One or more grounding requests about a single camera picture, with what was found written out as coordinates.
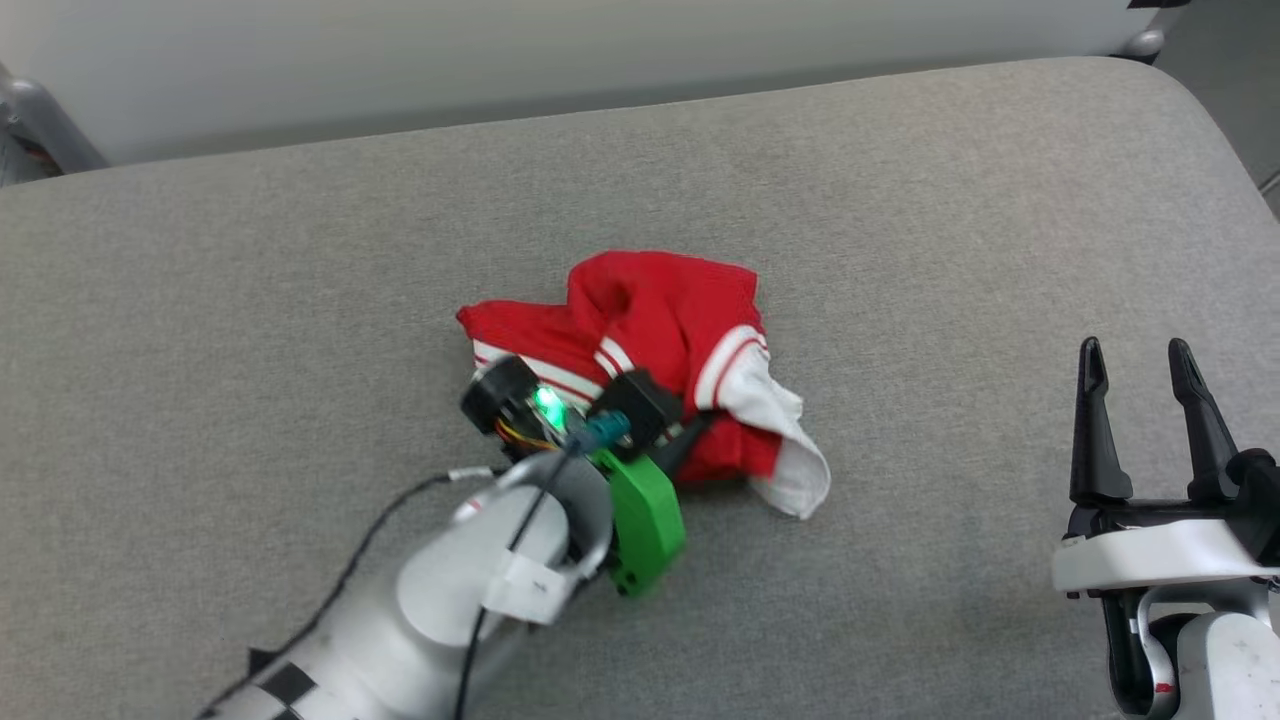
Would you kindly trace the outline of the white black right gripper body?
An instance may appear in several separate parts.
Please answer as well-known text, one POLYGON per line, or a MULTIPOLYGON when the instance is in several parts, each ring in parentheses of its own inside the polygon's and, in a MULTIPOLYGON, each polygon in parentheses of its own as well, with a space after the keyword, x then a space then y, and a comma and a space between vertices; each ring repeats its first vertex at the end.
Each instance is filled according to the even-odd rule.
POLYGON ((1170 521, 1070 539, 1051 560, 1056 591, 1101 593, 1277 575, 1277 461, 1247 450, 1228 464, 1238 496, 1170 521))

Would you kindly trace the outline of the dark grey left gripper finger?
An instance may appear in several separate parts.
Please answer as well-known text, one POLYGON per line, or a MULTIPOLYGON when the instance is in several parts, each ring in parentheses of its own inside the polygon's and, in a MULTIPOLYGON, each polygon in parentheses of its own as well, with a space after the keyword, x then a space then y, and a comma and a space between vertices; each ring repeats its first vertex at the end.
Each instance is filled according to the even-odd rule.
POLYGON ((650 451, 650 460, 676 483, 701 437, 712 428, 719 413, 704 410, 680 425, 663 445, 650 451))

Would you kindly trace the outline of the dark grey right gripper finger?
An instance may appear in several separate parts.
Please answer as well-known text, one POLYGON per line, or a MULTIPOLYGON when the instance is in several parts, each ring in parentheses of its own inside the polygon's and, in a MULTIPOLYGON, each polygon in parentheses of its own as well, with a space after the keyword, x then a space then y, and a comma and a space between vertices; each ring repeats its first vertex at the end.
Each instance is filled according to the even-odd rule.
POLYGON ((1188 342, 1171 338, 1167 360, 1175 400, 1181 405, 1193 477, 1187 487, 1190 501, 1231 501, 1238 486, 1228 475, 1236 445, 1217 402, 1201 374, 1188 342))
POLYGON ((1080 346, 1073 427, 1070 500, 1078 506, 1124 503, 1132 478, 1121 469, 1106 407, 1108 373, 1100 340, 1080 346))

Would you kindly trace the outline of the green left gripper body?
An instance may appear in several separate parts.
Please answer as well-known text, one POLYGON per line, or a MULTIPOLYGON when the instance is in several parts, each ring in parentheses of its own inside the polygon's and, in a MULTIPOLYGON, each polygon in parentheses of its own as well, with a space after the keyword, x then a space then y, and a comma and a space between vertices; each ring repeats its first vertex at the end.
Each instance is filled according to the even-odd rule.
POLYGON ((604 530, 575 539, 570 555, 581 566, 604 568, 622 596, 646 593, 686 544, 686 529, 672 483, 650 451, 678 430, 680 400, 645 369, 616 375, 584 410, 571 407, 539 380, 521 357, 506 355, 475 373, 461 400, 467 419, 497 437, 512 461, 539 454, 554 460, 541 495, 570 489, 570 465, 584 461, 600 477, 608 503, 589 509, 604 530))

